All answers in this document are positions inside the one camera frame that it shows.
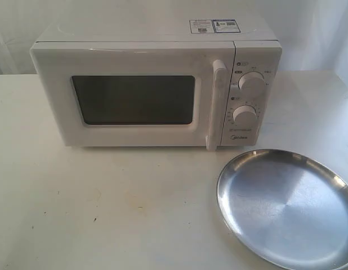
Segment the white microwave door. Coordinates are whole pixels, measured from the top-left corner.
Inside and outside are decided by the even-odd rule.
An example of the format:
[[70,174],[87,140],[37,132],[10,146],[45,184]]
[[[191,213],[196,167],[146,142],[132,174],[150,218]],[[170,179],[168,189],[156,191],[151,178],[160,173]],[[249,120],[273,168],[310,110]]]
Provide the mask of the white microwave door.
[[30,54],[67,146],[221,143],[233,42],[37,42]]

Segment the white microwave oven body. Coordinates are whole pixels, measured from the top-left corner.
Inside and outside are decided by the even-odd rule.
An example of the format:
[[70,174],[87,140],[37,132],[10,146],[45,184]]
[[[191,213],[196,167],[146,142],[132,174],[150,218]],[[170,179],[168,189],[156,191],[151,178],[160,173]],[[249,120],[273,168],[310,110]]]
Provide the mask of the white microwave oven body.
[[[35,42],[233,42],[235,57],[222,125],[222,146],[252,146],[257,142],[272,82],[282,48],[273,31],[261,19],[235,19],[240,33],[192,34],[190,19],[120,19],[90,22],[64,21],[50,26]],[[241,92],[239,79],[245,73],[262,74],[266,89],[258,96]],[[257,124],[251,128],[234,124],[233,111],[243,105],[254,107]]]

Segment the lower white control knob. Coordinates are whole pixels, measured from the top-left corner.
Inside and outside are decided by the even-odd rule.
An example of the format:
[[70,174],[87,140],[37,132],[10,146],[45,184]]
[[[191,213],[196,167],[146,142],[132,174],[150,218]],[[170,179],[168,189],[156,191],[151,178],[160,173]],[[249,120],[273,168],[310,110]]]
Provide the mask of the lower white control knob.
[[239,127],[251,128],[257,124],[257,114],[254,107],[243,105],[233,111],[234,124]]

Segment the white control knob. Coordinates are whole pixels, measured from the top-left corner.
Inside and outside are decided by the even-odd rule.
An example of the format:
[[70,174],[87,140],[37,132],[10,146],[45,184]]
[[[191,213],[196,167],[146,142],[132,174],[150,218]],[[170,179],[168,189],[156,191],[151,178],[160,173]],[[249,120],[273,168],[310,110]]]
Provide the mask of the white control knob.
[[257,124],[257,114],[254,107],[243,105],[233,111],[234,124],[239,127],[251,128]]
[[241,92],[248,96],[258,96],[266,89],[262,74],[252,71],[245,73],[238,82]]

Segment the upper white control knob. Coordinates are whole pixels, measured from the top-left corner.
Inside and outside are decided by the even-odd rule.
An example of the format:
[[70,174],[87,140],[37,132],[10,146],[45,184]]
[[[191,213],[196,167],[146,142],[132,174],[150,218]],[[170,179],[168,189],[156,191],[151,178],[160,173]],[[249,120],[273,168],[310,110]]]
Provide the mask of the upper white control knob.
[[238,82],[241,92],[248,96],[258,96],[266,89],[262,74],[252,71],[245,73]]

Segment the blue white label sticker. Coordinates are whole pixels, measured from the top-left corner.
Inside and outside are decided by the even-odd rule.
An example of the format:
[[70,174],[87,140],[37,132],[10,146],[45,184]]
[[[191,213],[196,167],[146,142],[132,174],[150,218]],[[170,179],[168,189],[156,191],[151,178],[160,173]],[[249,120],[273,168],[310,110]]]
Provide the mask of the blue white label sticker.
[[189,20],[192,34],[240,33],[235,19],[194,19]]

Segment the round stainless steel plate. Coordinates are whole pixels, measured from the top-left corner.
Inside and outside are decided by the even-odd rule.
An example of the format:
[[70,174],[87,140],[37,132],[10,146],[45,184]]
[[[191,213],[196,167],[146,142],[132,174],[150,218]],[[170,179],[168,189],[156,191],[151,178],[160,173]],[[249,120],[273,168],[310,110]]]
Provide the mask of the round stainless steel plate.
[[216,201],[231,233],[284,269],[348,267],[348,184],[295,152],[242,153],[222,169]]

